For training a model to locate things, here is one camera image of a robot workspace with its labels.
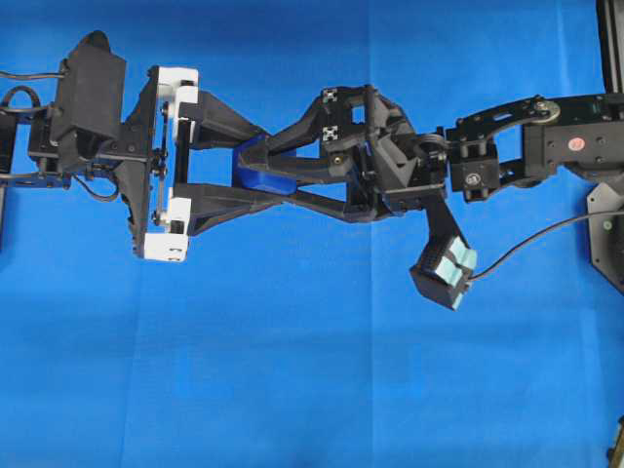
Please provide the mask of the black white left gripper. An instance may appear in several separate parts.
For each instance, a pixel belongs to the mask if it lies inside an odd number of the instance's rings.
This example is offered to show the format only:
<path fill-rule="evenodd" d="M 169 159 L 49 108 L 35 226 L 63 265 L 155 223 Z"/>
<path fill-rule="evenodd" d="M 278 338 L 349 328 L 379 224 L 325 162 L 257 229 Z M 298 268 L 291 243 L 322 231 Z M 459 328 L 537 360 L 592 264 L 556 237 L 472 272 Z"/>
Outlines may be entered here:
<path fill-rule="evenodd" d="M 152 67 L 135 109 L 117 126 L 116 137 L 79 128 L 52 136 L 60 108 L 38 112 L 28 144 L 28 155 L 38 166 L 37 180 L 56 186 L 93 178 L 111 181 L 129 209 L 136 256 L 166 262 L 186 259 L 189 236 L 282 204 L 284 196 L 241 187 L 204 183 L 165 187 L 166 145 L 153 146 L 160 103 L 164 137 L 177 135 L 179 112 L 194 123 L 191 149 L 235 148 L 266 135 L 211 93 L 199 92 L 198 84 L 196 69 Z"/>

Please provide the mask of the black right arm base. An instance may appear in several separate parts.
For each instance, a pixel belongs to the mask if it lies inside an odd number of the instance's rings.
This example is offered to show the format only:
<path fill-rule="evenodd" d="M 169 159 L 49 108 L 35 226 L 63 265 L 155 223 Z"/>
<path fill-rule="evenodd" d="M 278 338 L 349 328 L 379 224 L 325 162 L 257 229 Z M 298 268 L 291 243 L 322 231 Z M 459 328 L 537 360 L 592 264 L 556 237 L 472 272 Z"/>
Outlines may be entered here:
<path fill-rule="evenodd" d="M 623 211 L 623 196 L 601 182 L 586 197 L 589 214 Z M 623 293 L 623 215 L 605 214 L 588 220 L 591 263 Z"/>

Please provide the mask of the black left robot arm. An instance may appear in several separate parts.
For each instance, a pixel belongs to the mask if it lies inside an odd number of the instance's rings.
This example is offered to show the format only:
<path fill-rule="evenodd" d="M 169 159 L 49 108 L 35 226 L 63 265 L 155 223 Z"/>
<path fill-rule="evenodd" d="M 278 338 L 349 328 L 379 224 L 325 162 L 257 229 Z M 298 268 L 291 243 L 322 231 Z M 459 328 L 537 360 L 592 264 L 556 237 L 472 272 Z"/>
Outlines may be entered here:
<path fill-rule="evenodd" d="M 199 88 L 192 68 L 153 66 L 136 106 L 121 116 L 126 64 L 65 60 L 54 101 L 20 84 L 1 101 L 1 189 L 68 188 L 95 178 L 115 187 L 107 201 L 129 210 L 139 258 L 185 260 L 191 237 L 282 202 L 278 193 L 191 183 L 193 149 L 234 148 L 259 128 Z"/>

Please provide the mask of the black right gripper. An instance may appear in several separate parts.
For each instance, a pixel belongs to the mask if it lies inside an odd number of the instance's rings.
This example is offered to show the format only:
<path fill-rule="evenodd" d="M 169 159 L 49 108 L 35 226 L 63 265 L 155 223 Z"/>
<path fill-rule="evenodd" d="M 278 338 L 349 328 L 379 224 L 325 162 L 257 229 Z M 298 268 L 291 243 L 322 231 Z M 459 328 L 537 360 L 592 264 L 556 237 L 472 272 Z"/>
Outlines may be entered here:
<path fill-rule="evenodd" d="M 311 157 L 301 149 L 319 143 Z M 311 185 L 344 186 L 345 200 L 297 188 L 287 202 L 343 222 L 375 222 L 446 201 L 448 142 L 419 134 L 400 105 L 371 85 L 324 89 L 304 115 L 304 140 L 280 146 L 261 133 L 241 145 L 239 166 Z"/>

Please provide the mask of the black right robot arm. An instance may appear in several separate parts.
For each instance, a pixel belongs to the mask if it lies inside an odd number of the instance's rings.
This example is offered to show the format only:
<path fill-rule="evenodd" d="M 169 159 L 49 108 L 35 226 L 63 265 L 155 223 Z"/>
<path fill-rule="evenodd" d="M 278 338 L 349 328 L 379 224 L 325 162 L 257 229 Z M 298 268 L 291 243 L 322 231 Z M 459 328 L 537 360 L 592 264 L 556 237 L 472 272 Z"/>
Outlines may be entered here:
<path fill-rule="evenodd" d="M 373 86 L 326 88 L 293 125 L 243 150 L 239 163 L 295 181 L 293 204 L 346 222 L 437 210 L 530 188 L 566 168 L 623 177 L 623 96 L 530 97 L 420 134 Z"/>

